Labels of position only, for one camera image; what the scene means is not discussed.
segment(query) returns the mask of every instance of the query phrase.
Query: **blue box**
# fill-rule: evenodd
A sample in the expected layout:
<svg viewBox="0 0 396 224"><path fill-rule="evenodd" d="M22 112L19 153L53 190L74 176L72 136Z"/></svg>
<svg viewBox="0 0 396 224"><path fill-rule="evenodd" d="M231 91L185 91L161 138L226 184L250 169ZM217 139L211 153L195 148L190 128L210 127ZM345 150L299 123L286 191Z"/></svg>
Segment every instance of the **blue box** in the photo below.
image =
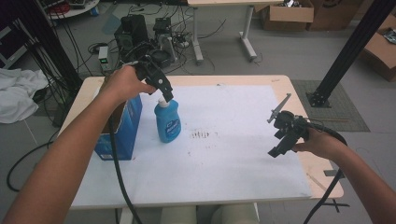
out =
<svg viewBox="0 0 396 224"><path fill-rule="evenodd" d="M129 161L132 158L134 140L136 139L141 113L142 101L139 95L119 105L113 113L117 156L120 161ZM95 152L103 161L113 161L107 125L100 134L95 146Z"/></svg>

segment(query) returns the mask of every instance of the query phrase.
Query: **cardboard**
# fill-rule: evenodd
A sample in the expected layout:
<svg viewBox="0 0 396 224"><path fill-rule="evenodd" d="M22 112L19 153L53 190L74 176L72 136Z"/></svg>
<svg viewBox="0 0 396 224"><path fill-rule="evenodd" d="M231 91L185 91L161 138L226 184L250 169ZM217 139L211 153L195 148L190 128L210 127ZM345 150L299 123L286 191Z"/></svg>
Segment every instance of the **cardboard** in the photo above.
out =
<svg viewBox="0 0 396 224"><path fill-rule="evenodd" d="M261 12L261 10L265 9L266 7L269 7L271 5L276 5L276 4L280 4L283 3L282 1L274 1L274 2L265 2L265 4L259 4L259 5L254 5L254 11L255 12Z"/></svg>
<svg viewBox="0 0 396 224"><path fill-rule="evenodd" d="M360 59L369 64L387 81L396 81L396 45L389 43L383 34L389 29L396 29L396 17L389 15L377 33L367 43Z"/></svg>
<svg viewBox="0 0 396 224"><path fill-rule="evenodd" d="M314 19L314 7L309 0L303 0L300 3L303 7L278 7L276 4L262 9L263 29L303 31L306 24Z"/></svg>
<svg viewBox="0 0 396 224"><path fill-rule="evenodd" d="M119 105L113 113L113 130L115 132L117 156L120 161L128 161L132 158L141 112L142 101L140 96L137 95L134 99ZM107 125L99 136L95 152L103 161L113 161Z"/></svg>
<svg viewBox="0 0 396 224"><path fill-rule="evenodd" d="M348 27L363 0L311 0L315 8L309 31L337 31Z"/></svg>

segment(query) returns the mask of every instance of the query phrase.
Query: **forearm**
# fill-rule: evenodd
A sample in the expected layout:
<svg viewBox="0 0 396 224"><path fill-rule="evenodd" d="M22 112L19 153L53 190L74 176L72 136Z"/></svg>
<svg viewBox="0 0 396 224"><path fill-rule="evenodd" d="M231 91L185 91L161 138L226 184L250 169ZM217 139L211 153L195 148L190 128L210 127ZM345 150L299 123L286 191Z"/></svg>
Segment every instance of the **forearm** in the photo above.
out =
<svg viewBox="0 0 396 224"><path fill-rule="evenodd" d="M373 223L396 223L396 193L356 152L346 148L333 160L358 194Z"/></svg>
<svg viewBox="0 0 396 224"><path fill-rule="evenodd" d="M99 134L117 105L99 95L70 123L25 183L5 223L63 222Z"/></svg>

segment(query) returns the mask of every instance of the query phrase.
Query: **spray bottle label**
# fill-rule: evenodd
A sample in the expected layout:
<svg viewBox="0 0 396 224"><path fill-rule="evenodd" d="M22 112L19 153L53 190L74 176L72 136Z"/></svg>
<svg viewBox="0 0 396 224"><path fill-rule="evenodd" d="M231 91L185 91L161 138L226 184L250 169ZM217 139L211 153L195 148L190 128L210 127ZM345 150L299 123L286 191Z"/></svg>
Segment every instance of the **spray bottle label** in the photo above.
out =
<svg viewBox="0 0 396 224"><path fill-rule="evenodd" d="M175 137L175 135L178 135L180 126L179 123L179 119L174 119L166 124L165 134L167 138Z"/></svg>

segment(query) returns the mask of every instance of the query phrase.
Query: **person's right hand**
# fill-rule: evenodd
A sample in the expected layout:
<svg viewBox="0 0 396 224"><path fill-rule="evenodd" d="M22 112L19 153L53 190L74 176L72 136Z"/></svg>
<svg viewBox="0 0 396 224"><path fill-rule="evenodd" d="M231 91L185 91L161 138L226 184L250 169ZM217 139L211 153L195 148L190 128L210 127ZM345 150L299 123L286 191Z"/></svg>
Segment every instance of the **person's right hand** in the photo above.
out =
<svg viewBox="0 0 396 224"><path fill-rule="evenodd" d="M134 67L125 65L116 70L102 89L102 93L108 94L110 98L120 104L128 99L136 97L140 92L154 93L156 89L141 82Z"/></svg>
<svg viewBox="0 0 396 224"><path fill-rule="evenodd" d="M346 145L328 133L313 128L308 128L308 132L309 140L296 144L294 151L309 151L321 158L334 161L343 154L343 150L348 150Z"/></svg>

